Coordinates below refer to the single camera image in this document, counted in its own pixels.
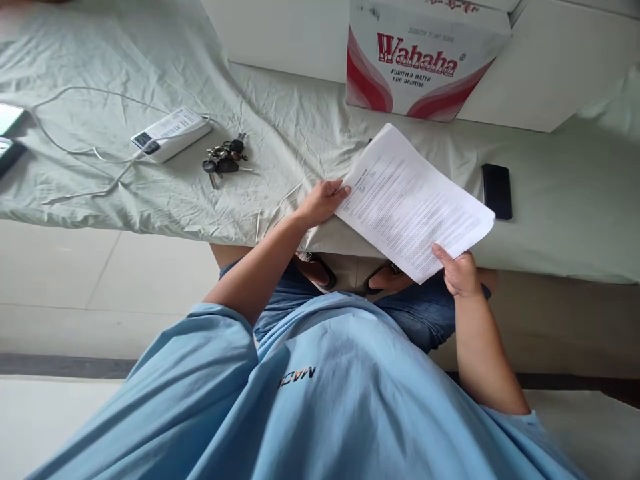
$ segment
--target mattress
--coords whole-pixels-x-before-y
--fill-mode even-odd
[[[244,35],[241,22],[239,35]],[[436,123],[345,104],[344,85],[227,62],[199,0],[78,0],[0,14],[0,102],[30,108],[70,85],[163,111],[206,113],[213,131],[172,160],[141,161],[104,197],[48,200],[106,187],[122,165],[57,149],[32,122],[29,152],[0,181],[0,218],[65,228],[130,230],[254,245],[322,179],[340,178],[386,123],[478,198],[480,166],[511,172],[514,218],[496,222],[474,253],[484,267],[608,283],[640,281],[640,70],[552,134]],[[163,114],[115,95],[73,90],[38,110],[56,142],[135,152],[129,139]],[[248,167],[211,188],[206,150],[247,133]],[[381,257],[338,218],[301,249]]]

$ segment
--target stack of paper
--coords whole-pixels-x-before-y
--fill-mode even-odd
[[[433,243],[455,258],[488,234],[495,220],[390,123],[354,160],[343,185],[352,192],[336,215],[420,284],[442,268]]]

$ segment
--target person's left hand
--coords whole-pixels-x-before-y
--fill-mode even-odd
[[[307,229],[330,218],[351,193],[350,187],[340,188],[342,180],[322,181],[307,195],[294,215],[305,222]]]

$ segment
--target phone screen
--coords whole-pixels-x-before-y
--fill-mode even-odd
[[[0,137],[7,134],[9,129],[20,120],[24,112],[22,108],[0,103]]]
[[[482,180],[485,191],[485,205],[500,220],[511,220],[511,182],[509,169],[486,163],[482,166]]]

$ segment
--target keys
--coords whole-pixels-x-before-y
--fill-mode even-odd
[[[242,150],[245,148],[242,140],[245,136],[246,133],[240,132],[235,140],[226,141],[222,146],[207,150],[207,158],[202,162],[202,170],[209,174],[209,180],[211,180],[211,186],[214,190],[218,190],[215,175],[222,179],[223,173],[253,171],[253,169],[244,168],[237,164],[240,159],[247,160],[247,157],[242,155]]]

